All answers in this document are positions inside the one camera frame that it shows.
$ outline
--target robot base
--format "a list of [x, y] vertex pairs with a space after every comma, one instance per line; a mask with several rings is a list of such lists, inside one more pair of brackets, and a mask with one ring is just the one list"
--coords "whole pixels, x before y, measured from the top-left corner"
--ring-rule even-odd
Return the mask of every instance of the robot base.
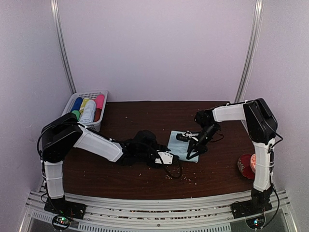
[[[245, 201], [245, 202], [235, 202], [231, 204], [231, 209], [234, 218], [242, 218], [248, 217], [254, 214], [262, 213], [262, 209], [256, 209], [253, 207], [252, 200]], [[264, 211], [268, 211], [272, 209], [271, 203], [267, 203], [265, 205]]]
[[[86, 205], [81, 203], [75, 203], [75, 202], [68, 202], [65, 201], [66, 210], [61, 213], [62, 216], [66, 216], [68, 218], [76, 218], [76, 219], [83, 219]], [[53, 214], [60, 214], [59, 211], [55, 210], [52, 206], [49, 198], [47, 198], [44, 210], [47, 212], [51, 212]]]

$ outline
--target wooden table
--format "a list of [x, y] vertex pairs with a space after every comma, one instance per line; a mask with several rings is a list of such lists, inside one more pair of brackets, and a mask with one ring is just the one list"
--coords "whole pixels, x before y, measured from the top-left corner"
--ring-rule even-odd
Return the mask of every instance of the wooden table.
[[[219, 101], [110, 102], [106, 105], [101, 133], [117, 140], [133, 138], [148, 129], [167, 145], [171, 130], [198, 131], [198, 110], [222, 105]], [[199, 162], [182, 162], [183, 176], [168, 179], [163, 169], [145, 163], [119, 166], [81, 149], [72, 149], [64, 162], [66, 192], [118, 199], [181, 199], [250, 190], [253, 181], [243, 177], [237, 160], [254, 147], [240, 121], [221, 123], [224, 139], [208, 144]]]

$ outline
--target plastic basket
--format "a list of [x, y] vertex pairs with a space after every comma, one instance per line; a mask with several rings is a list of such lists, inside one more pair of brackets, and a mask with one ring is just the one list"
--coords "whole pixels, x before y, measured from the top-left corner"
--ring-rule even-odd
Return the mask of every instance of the plastic basket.
[[89, 128], [95, 130], [95, 131], [100, 131], [101, 129], [101, 123], [102, 123], [102, 119], [103, 119], [103, 115], [104, 115], [104, 110], [105, 110], [105, 105], [106, 105], [106, 100], [107, 100], [107, 94], [108, 94], [108, 91], [107, 90], [97, 90], [97, 91], [91, 91], [91, 92], [86, 92], [86, 93], [74, 93], [66, 107], [64, 108], [63, 112], [62, 112], [62, 115], [65, 115], [67, 113], [69, 113], [74, 105], [74, 102], [75, 100], [78, 98], [78, 97], [81, 97], [81, 98], [90, 98], [90, 99], [94, 99], [97, 97], [97, 95], [99, 94], [103, 94], [105, 96], [104, 98], [104, 104], [103, 104], [103, 108], [102, 108], [102, 113], [101, 113], [101, 116], [100, 116], [100, 119], [99, 121], [97, 122], [91, 122], [91, 123], [84, 123], [86, 126], [88, 126]]

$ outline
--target yellow towel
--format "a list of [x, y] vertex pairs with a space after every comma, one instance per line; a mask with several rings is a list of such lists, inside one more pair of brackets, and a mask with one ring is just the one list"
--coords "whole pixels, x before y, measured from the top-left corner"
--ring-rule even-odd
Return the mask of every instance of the yellow towel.
[[89, 98], [84, 98], [84, 99], [83, 99], [82, 105], [81, 105], [81, 107], [79, 108], [79, 112], [81, 113], [81, 116], [82, 116], [82, 113], [84, 112], [84, 108], [85, 108], [85, 106], [86, 106], [86, 104], [87, 104], [87, 102], [88, 102], [89, 100], [90, 100]]

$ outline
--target white towel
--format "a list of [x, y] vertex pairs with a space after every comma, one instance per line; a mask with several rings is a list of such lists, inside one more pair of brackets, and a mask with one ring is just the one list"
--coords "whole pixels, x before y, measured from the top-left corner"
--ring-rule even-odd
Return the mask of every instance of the white towel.
[[84, 108], [84, 112], [81, 115], [81, 118], [79, 121], [81, 123], [90, 123], [93, 122], [93, 119], [95, 117], [95, 112], [96, 112], [96, 103], [93, 100], [89, 100]]

